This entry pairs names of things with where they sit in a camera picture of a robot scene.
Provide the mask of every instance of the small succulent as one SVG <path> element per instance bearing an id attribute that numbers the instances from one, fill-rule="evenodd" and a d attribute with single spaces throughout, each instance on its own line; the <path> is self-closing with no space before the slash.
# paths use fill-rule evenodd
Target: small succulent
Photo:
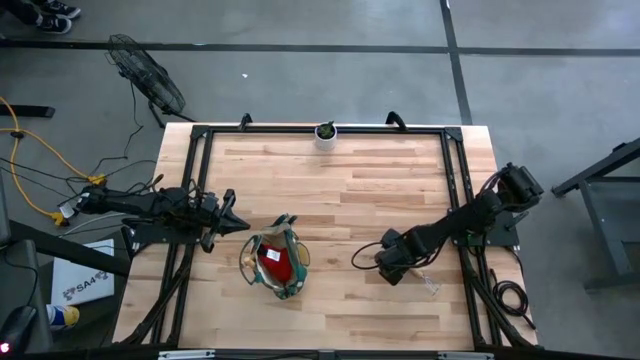
<path id="1" fill-rule="evenodd" d="M 333 127 L 333 121 L 329 121 L 328 123 L 318 125 L 318 136 L 321 139 L 328 140 L 333 137 L 335 134 L 335 129 Z"/>

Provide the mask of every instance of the red bag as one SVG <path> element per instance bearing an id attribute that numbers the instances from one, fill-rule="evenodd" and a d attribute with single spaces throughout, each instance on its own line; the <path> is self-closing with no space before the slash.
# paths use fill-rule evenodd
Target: red bag
<path id="1" fill-rule="evenodd" d="M 281 284 L 285 285 L 291 280 L 293 267 L 289 261 L 289 251 L 286 248 L 276 249 L 271 245 L 261 244 L 258 249 L 258 259 L 269 275 Z"/>

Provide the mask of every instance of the floor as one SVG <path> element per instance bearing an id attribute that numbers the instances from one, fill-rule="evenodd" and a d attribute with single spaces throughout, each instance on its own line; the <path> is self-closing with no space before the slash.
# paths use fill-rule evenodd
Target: floor
<path id="1" fill-rule="evenodd" d="M 605 248 L 594 236 L 578 193 L 550 194 L 558 184 L 640 132 L 640 57 L 450 55 L 412 47 L 547 49 L 640 48 L 640 3 L 634 0 L 69 0 L 83 17 L 66 37 L 45 37 L 9 14 L 0 19 L 8 38 L 105 41 L 124 33 L 140 42 L 195 44 L 372 45 L 377 52 L 151 51 L 187 100 L 185 114 L 201 121 L 335 120 L 380 123 L 390 110 L 410 124 L 487 125 L 498 160 L 526 165 L 547 190 L 519 225 L 527 293 L 548 349 L 638 357 L 637 289 L 587 294 L 585 280 L 610 273 Z M 452 23 L 443 21 L 450 6 Z M 455 29 L 455 39 L 451 29 Z M 383 51 L 403 46 L 404 53 Z M 49 105 L 51 120 L 24 118 L 79 169 L 120 156 L 135 130 L 129 84 L 104 50 L 0 49 L 0 95 L 15 104 Z M 154 159 L 162 130 L 141 94 L 136 117 L 144 129 L 128 161 Z M 0 141 L 9 154 L 12 139 Z M 60 176 L 70 172 L 33 139 L 17 161 Z M 129 187 L 146 181 L 152 164 L 110 179 Z M 61 192 L 64 183 L 37 177 Z M 49 210 L 62 197 L 25 183 Z M 10 216 L 58 234 L 5 181 Z M 87 219 L 80 216 L 76 223 Z M 87 242 L 109 230 L 71 237 Z M 96 330 L 99 338 L 107 328 Z"/>

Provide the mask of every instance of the potted plant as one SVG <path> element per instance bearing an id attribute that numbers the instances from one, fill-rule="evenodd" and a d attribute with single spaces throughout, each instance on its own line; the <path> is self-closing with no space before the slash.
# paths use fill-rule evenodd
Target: potted plant
<path id="1" fill-rule="evenodd" d="M 338 140 L 338 129 L 333 125 L 333 121 L 316 126 L 316 147 L 320 150 L 331 150 L 336 146 Z"/>

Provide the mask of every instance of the shoe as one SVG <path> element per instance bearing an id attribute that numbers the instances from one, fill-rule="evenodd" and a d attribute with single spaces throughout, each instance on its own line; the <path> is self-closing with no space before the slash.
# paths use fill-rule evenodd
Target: shoe
<path id="1" fill-rule="evenodd" d="M 55 15 L 42 15 L 42 22 L 37 26 L 40 31 L 62 35 L 71 30 L 71 20 L 60 19 Z"/>
<path id="2" fill-rule="evenodd" d="M 45 2 L 40 5 L 40 10 L 58 17 L 65 17 L 67 19 L 75 19 L 80 15 L 80 8 L 67 6 L 60 1 L 53 0 Z"/>

